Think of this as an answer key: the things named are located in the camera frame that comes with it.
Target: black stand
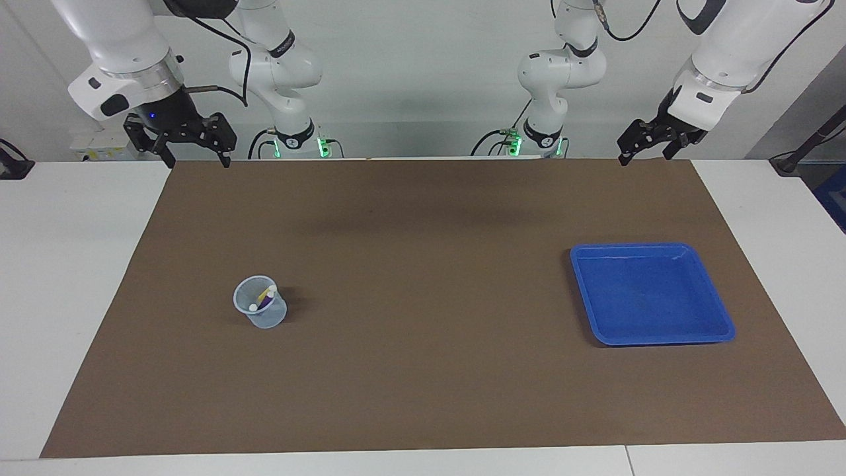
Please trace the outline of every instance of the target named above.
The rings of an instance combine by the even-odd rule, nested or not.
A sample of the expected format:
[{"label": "black stand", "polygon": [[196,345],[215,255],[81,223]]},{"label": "black stand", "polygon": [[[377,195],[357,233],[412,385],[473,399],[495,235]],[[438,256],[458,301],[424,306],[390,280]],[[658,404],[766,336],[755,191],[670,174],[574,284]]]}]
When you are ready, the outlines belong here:
[{"label": "black stand", "polygon": [[15,160],[2,148],[0,148],[0,163],[7,170],[0,174],[0,180],[22,180],[36,165],[31,160]]},{"label": "black stand", "polygon": [[804,144],[796,149],[796,152],[790,154],[790,157],[780,159],[770,159],[770,165],[782,177],[794,177],[796,166],[799,162],[808,155],[814,147],[819,146],[820,142],[825,141],[826,137],[831,135],[839,125],[846,121],[846,106],[838,110],[822,127],[814,133],[813,136],[808,137]]}]

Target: black cable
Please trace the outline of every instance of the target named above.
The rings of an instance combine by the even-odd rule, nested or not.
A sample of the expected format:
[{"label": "black cable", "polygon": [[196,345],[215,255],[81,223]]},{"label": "black cable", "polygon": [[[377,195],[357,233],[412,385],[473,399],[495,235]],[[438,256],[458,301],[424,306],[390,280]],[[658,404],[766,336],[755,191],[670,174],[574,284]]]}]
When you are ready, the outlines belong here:
[{"label": "black cable", "polygon": [[341,149],[341,158],[347,158],[347,156],[343,154],[343,144],[341,141],[338,139],[326,139],[326,144],[338,144],[338,148]]},{"label": "black cable", "polygon": [[775,57],[775,59],[772,60],[772,63],[770,63],[770,65],[766,68],[766,71],[764,71],[764,74],[761,75],[761,79],[758,80],[758,82],[755,83],[755,85],[752,86],[750,89],[742,90],[740,92],[740,94],[749,94],[751,92],[755,92],[755,90],[757,90],[761,86],[761,84],[763,84],[766,77],[770,75],[770,71],[772,71],[772,69],[776,66],[776,63],[778,63],[778,60],[781,59],[782,56],[784,56],[784,54],[788,51],[788,49],[790,49],[791,46],[793,46],[793,44],[796,42],[796,40],[799,40],[799,37],[802,36],[808,29],[810,29],[811,26],[814,25],[814,23],[819,21],[820,18],[825,16],[828,13],[828,10],[831,10],[833,6],[834,6],[834,0],[829,0],[828,6],[825,7],[816,17],[814,17],[813,20],[808,22],[808,25],[805,25],[805,27],[802,28],[802,30],[800,30],[799,33],[796,34],[796,36],[794,36],[794,39],[790,40],[790,43],[788,43],[788,45],[786,47],[784,47],[784,49]]},{"label": "black cable", "polygon": [[[531,99],[529,99],[529,101],[526,102],[526,105],[523,106],[523,110],[520,111],[520,115],[517,116],[517,119],[514,121],[514,124],[511,124],[511,129],[517,127],[517,123],[520,122],[520,120],[523,118],[523,114],[525,114],[526,110],[529,109],[529,104],[531,104]],[[499,147],[499,150],[497,151],[497,155],[499,155],[501,153],[503,153],[503,147],[502,146]]]},{"label": "black cable", "polygon": [[234,31],[234,32],[235,32],[235,35],[238,35],[238,36],[240,36],[240,37],[242,37],[242,38],[244,37],[244,35],[241,35],[241,32],[240,32],[240,31],[238,31],[238,30],[237,30],[234,26],[232,26],[232,24],[231,24],[231,23],[229,23],[229,20],[227,20],[227,19],[225,19],[225,18],[221,18],[221,20],[223,20],[223,23],[225,23],[225,24],[226,24],[226,26],[228,26],[230,30],[232,30],[232,31]]},{"label": "black cable", "polygon": [[229,89],[227,87],[223,87],[223,86],[192,86],[192,87],[186,87],[185,91],[188,92],[189,94],[196,94],[197,92],[220,91],[220,92],[225,92],[227,94],[231,94],[232,96],[235,96],[236,98],[238,98],[239,101],[241,101],[241,95],[240,94],[238,94],[235,91],[232,91],[231,89]]},{"label": "black cable", "polygon": [[495,136],[496,134],[502,134],[502,132],[499,129],[497,129],[497,130],[492,130],[492,131],[488,132],[487,134],[483,135],[482,138],[479,139],[479,141],[473,147],[473,151],[470,153],[470,156],[475,155],[475,152],[477,150],[479,150],[479,147],[481,147],[482,142],[486,141],[488,137]]},{"label": "black cable", "polygon": [[[843,127],[843,128],[841,128],[840,130],[838,130],[837,132],[835,132],[833,135],[831,135],[831,136],[829,136],[828,138],[826,138],[826,140],[825,140],[825,141],[820,141],[820,143],[819,143],[819,144],[817,144],[817,145],[815,145],[815,146],[813,146],[813,147],[811,148],[811,151],[812,151],[812,150],[814,150],[814,149],[816,149],[817,147],[821,146],[822,144],[825,144],[826,142],[832,141],[835,137],[840,136],[840,135],[841,135],[841,134],[843,134],[844,132],[846,132],[846,126],[844,126],[844,127]],[[798,151],[798,150],[799,150],[799,149],[795,149],[795,150],[793,150],[793,151],[789,151],[789,152],[782,152],[782,153],[780,153],[780,154],[778,154],[778,155],[774,155],[774,156],[772,156],[772,157],[768,158],[767,160],[773,160],[774,158],[784,157],[784,156],[786,156],[786,155],[790,155],[790,154],[792,154],[792,153],[794,153],[794,152],[796,152],[796,151]]]},{"label": "black cable", "polygon": [[241,102],[244,104],[244,107],[246,108],[247,107],[247,80],[250,78],[250,65],[253,62],[253,53],[250,51],[250,47],[248,47],[247,44],[242,42],[241,40],[239,40],[237,38],[233,38],[233,37],[227,35],[226,33],[223,33],[222,31],[218,30],[217,28],[210,26],[210,25],[207,25],[207,24],[199,21],[196,17],[189,15],[187,13],[188,9],[183,7],[181,4],[179,4],[179,2],[177,0],[171,0],[171,2],[174,5],[176,5],[177,8],[182,10],[182,13],[185,15],[185,18],[193,21],[194,23],[198,24],[199,26],[203,27],[206,30],[209,30],[210,32],[214,33],[215,35],[220,36],[221,38],[226,38],[227,40],[231,41],[232,43],[236,43],[236,44],[240,45],[247,52],[247,64],[244,67],[243,91],[241,93],[241,96],[239,97]]},{"label": "black cable", "polygon": [[0,139],[0,144],[3,144],[4,146],[8,147],[9,149],[12,149],[12,152],[14,152],[14,153],[16,153],[16,154],[20,155],[20,156],[21,156],[21,157],[22,157],[25,161],[29,161],[29,159],[28,159],[28,158],[26,158],[26,156],[24,155],[24,153],[23,153],[23,152],[21,152],[21,151],[20,151],[20,149],[18,149],[17,147],[15,147],[15,146],[14,146],[14,144],[13,144],[12,142],[9,142],[9,141],[7,141],[7,140],[5,140],[5,139]]},{"label": "black cable", "polygon": [[494,147],[496,147],[496,146],[500,146],[500,149],[499,149],[499,150],[500,150],[500,151],[502,151],[502,147],[503,147],[503,146],[507,146],[507,145],[508,145],[508,141],[501,141],[501,142],[497,142],[496,144],[494,144],[494,145],[492,145],[492,146],[491,146],[491,150],[487,151],[487,155],[489,155],[489,156],[490,156],[490,155],[493,155],[493,149],[494,149]]},{"label": "black cable", "polygon": [[247,152],[247,160],[252,160],[252,158],[253,158],[253,150],[255,149],[255,144],[256,144],[256,143],[259,141],[259,139],[261,139],[261,137],[262,137],[263,135],[265,135],[265,134],[270,134],[270,132],[267,132],[267,129],[262,129],[262,130],[261,130],[261,132],[259,132],[258,134],[256,134],[256,135],[255,135],[255,137],[253,137],[253,141],[252,141],[252,143],[250,144],[250,151],[249,151],[249,152]]},{"label": "black cable", "polygon": [[599,22],[602,23],[602,28],[604,28],[605,31],[608,32],[608,35],[611,38],[617,40],[618,42],[627,42],[628,40],[631,40],[638,36],[644,30],[644,28],[646,28],[650,20],[652,20],[652,15],[654,15],[655,11],[658,10],[658,5],[660,4],[661,0],[656,0],[655,5],[652,5],[652,10],[649,12],[649,15],[646,16],[646,19],[643,20],[643,24],[640,26],[640,28],[638,28],[637,31],[635,31],[631,35],[626,36],[625,38],[621,38],[617,35],[614,35],[614,32],[611,31],[611,26],[608,24],[608,17],[607,15],[605,15],[605,9],[602,7],[602,4],[599,3],[599,0],[593,0],[593,5],[596,10],[596,16],[599,18]]},{"label": "black cable", "polygon": [[267,145],[275,146],[276,142],[274,141],[264,141],[259,145],[259,160],[261,160],[261,148]]}]

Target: white table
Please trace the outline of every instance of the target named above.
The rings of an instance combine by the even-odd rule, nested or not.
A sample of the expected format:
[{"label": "white table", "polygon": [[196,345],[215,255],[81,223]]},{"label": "white table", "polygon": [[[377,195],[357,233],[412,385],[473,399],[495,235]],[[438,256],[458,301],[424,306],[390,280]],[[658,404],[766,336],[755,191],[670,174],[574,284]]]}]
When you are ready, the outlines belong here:
[{"label": "white table", "polygon": [[[846,235],[766,162],[695,167],[844,419]],[[167,176],[160,163],[39,163],[0,182],[1,475],[846,473],[846,441],[36,461]]]}]

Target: power outlet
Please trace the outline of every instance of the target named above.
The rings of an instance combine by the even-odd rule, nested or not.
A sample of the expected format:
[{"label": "power outlet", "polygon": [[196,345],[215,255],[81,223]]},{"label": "power outlet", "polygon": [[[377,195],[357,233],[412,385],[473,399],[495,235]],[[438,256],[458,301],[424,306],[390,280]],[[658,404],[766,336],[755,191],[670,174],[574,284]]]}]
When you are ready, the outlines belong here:
[{"label": "power outlet", "polygon": [[76,136],[70,148],[81,161],[138,160],[138,151],[122,130],[102,130],[94,134]]}]

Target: pen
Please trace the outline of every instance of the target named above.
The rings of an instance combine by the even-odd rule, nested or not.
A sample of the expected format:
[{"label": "pen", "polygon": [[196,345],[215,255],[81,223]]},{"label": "pen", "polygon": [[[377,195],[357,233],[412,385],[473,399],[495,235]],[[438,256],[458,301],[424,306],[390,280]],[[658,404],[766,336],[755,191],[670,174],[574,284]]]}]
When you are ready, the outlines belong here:
[{"label": "pen", "polygon": [[269,286],[267,287],[267,289],[265,289],[265,290],[264,290],[264,292],[262,292],[262,293],[259,295],[259,298],[255,300],[255,303],[256,303],[256,304],[261,304],[261,303],[264,301],[264,298],[267,296],[267,293],[268,293],[268,292],[270,292],[270,291],[276,292],[276,291],[277,291],[277,287],[276,287],[276,285],[269,285]]},{"label": "pen", "polygon": [[264,299],[261,300],[261,304],[259,304],[258,308],[263,309],[268,306],[271,302],[273,302],[274,297],[276,297],[276,291],[268,291],[267,295],[264,296]]}]

